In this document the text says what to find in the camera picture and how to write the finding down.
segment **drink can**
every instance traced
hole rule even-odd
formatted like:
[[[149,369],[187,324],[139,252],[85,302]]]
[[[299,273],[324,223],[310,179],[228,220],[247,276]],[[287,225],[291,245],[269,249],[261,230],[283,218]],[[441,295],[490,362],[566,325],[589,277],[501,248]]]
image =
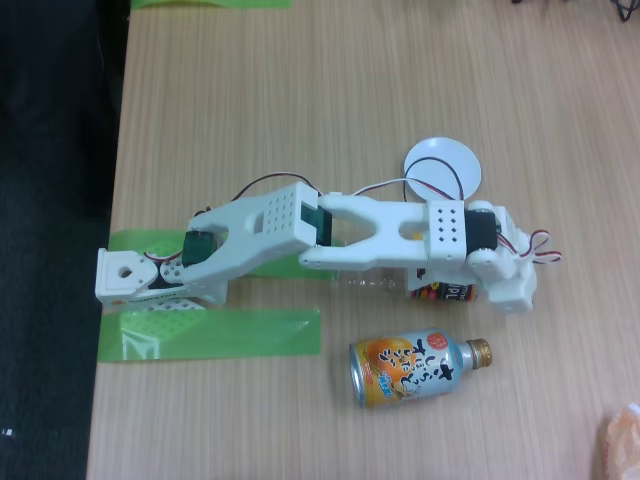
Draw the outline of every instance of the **drink can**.
[[[353,343],[349,357],[356,398],[373,407],[448,393],[463,373],[491,364],[491,349],[482,339],[458,345],[430,328]]]

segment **white circular base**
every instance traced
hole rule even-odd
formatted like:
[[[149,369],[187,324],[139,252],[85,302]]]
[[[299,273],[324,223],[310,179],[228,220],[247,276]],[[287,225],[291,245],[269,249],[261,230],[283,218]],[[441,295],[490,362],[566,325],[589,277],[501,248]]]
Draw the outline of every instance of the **white circular base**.
[[[422,140],[408,153],[404,161],[404,173],[407,173],[407,169],[413,162],[423,157],[436,157],[451,165],[460,178],[465,199],[473,195],[480,186],[482,179],[480,162],[466,145],[446,137]],[[425,160],[416,163],[411,167],[407,177],[429,183],[455,199],[459,197],[460,189],[453,173],[446,165],[439,162]],[[440,195],[416,182],[408,182],[408,185],[416,195],[425,200],[442,200]]]

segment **bottle label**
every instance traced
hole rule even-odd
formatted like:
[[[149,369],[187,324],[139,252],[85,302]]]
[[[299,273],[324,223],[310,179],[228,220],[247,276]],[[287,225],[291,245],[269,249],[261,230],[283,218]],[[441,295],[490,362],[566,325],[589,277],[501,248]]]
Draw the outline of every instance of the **bottle label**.
[[[414,298],[461,300],[463,302],[470,302],[476,296],[476,286],[434,282],[431,285],[413,290],[411,292],[411,296]]]
[[[441,395],[462,375],[462,354],[439,329],[364,340],[354,345],[365,405]]]

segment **dark floor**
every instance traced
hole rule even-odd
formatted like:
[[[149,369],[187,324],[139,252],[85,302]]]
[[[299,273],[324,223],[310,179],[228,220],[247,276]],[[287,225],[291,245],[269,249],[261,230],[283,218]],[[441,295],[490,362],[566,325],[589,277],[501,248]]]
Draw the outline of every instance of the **dark floor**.
[[[101,21],[0,2],[2,480],[85,478],[117,138]]]

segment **green tape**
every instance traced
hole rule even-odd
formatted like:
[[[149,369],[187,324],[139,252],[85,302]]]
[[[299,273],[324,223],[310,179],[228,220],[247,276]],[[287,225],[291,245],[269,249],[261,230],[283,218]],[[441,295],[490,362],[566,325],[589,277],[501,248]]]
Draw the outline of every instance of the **green tape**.
[[[182,248],[184,235],[182,230],[123,230],[111,235],[109,250],[167,256]],[[251,275],[331,278],[332,273],[303,268],[291,255]],[[121,312],[102,317],[98,361],[315,355],[320,338],[318,310]]]
[[[122,230],[109,237],[109,250],[113,252],[134,250],[147,251],[160,257],[171,255],[182,249],[183,230]],[[268,278],[315,278],[330,280],[332,270],[313,270],[298,263],[298,255],[288,255],[258,267],[249,275]]]
[[[137,311],[104,315],[99,362],[320,353],[319,310]]]
[[[205,4],[227,8],[289,8],[291,0],[132,0],[131,9],[162,4]]]

